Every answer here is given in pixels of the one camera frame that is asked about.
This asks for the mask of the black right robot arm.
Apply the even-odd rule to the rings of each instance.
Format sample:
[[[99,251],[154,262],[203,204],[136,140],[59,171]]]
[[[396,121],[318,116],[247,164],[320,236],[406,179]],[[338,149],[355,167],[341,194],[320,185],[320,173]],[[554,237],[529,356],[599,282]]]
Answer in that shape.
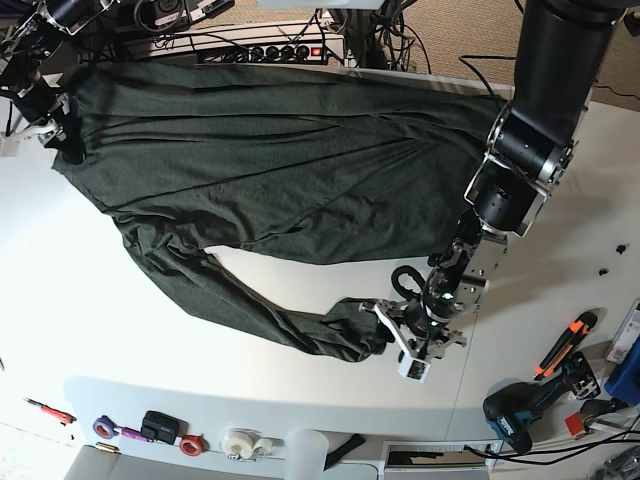
[[[66,42],[113,9],[116,1],[37,1],[1,42],[1,97],[9,101],[9,116],[1,126],[1,141],[37,139],[66,162],[79,164],[86,148],[78,121],[71,113],[66,90],[50,85],[40,72]]]

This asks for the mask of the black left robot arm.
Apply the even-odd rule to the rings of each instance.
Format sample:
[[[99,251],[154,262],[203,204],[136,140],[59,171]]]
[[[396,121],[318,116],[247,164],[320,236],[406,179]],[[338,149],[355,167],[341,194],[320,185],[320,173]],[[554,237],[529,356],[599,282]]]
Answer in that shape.
[[[392,283],[400,302],[369,306],[399,344],[401,364],[428,367],[465,338],[449,323],[480,306],[508,238],[524,237],[566,171],[618,22],[634,1],[528,1],[512,98],[499,109],[483,161],[466,188],[468,209],[427,278],[409,266]]]

